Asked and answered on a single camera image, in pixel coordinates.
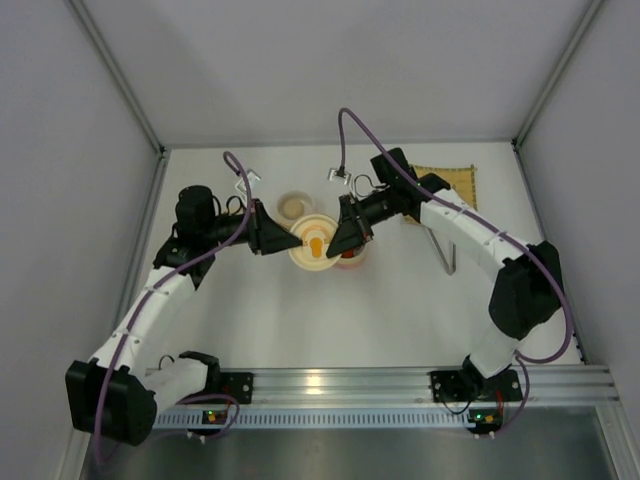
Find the white steamed bun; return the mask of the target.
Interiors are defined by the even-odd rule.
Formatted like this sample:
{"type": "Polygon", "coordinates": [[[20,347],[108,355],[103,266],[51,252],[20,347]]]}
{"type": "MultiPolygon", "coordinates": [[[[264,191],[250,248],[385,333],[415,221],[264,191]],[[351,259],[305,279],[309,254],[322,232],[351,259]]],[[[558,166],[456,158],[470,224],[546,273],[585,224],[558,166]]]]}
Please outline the white steamed bun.
{"type": "Polygon", "coordinates": [[[305,213],[305,203],[299,198],[288,198],[281,205],[281,213],[286,219],[299,218],[305,213]]]}

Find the cream lunch box lid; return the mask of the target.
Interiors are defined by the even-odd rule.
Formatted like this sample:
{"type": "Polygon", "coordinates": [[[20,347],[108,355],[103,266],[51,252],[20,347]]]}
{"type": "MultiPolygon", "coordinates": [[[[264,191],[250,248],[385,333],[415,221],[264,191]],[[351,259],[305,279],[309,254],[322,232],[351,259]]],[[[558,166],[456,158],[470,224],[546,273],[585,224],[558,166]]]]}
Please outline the cream lunch box lid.
{"type": "Polygon", "coordinates": [[[290,259],[303,270],[318,272],[333,267],[340,256],[328,257],[328,249],[337,231],[338,223],[324,214],[309,214],[298,219],[290,232],[302,244],[288,250],[290,259]]]}

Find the steel food tongs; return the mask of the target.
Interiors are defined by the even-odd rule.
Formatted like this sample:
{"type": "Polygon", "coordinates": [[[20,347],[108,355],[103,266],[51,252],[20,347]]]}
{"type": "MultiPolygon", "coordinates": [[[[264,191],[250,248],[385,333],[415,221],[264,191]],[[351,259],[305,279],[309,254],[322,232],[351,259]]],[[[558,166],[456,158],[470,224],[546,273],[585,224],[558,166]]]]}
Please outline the steel food tongs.
{"type": "Polygon", "coordinates": [[[436,232],[428,228],[427,234],[439,259],[439,262],[448,276],[453,276],[457,271],[457,248],[456,245],[448,240],[446,244],[439,241],[436,232]]]}

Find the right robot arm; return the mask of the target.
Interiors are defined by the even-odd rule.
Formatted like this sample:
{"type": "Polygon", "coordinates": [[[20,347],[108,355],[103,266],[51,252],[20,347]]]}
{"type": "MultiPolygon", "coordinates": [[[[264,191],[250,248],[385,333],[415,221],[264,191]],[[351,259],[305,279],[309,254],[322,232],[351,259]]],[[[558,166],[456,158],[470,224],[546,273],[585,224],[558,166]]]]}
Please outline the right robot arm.
{"type": "Polygon", "coordinates": [[[374,225],[395,215],[448,236],[493,282],[490,325],[463,363],[466,383],[478,388],[502,373],[521,341],[561,309],[558,251],[547,241],[526,244],[489,229],[447,181],[434,173],[418,176],[399,147],[373,157],[371,164],[382,187],[363,199],[340,197],[338,227],[326,255],[333,259],[363,247],[374,225]]]}

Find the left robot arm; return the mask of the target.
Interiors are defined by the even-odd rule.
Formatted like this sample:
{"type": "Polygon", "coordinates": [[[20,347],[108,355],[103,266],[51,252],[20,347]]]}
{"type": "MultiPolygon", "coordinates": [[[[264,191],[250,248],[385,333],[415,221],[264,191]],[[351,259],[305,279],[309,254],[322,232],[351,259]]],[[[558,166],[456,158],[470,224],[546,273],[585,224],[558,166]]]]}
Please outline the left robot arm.
{"type": "Polygon", "coordinates": [[[68,368],[65,385],[76,430],[137,446],[158,415],[176,404],[233,402],[213,355],[186,351],[167,367],[147,370],[169,325],[223,248],[246,244],[256,255],[269,255],[303,243],[273,220],[259,199],[234,215],[218,212],[218,204],[206,186],[179,193],[171,235],[139,297],[91,359],[68,368]]]}

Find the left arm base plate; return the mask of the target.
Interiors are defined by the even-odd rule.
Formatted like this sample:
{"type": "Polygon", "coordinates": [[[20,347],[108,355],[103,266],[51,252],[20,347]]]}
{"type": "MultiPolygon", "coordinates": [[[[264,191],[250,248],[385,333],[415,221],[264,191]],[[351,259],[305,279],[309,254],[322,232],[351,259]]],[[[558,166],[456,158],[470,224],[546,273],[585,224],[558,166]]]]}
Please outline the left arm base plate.
{"type": "Polygon", "coordinates": [[[220,374],[218,392],[233,397],[239,404],[252,403],[254,374],[249,371],[229,371],[220,374]]]}

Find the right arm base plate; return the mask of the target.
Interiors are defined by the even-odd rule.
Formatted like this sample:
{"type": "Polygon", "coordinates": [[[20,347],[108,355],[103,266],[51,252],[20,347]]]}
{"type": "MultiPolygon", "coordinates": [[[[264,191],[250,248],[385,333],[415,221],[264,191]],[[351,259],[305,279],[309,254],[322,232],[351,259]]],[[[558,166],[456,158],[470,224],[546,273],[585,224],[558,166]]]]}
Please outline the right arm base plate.
{"type": "Polygon", "coordinates": [[[435,370],[429,373],[433,399],[438,403],[517,402],[523,399],[518,374],[507,369],[484,378],[461,369],[435,370]]]}

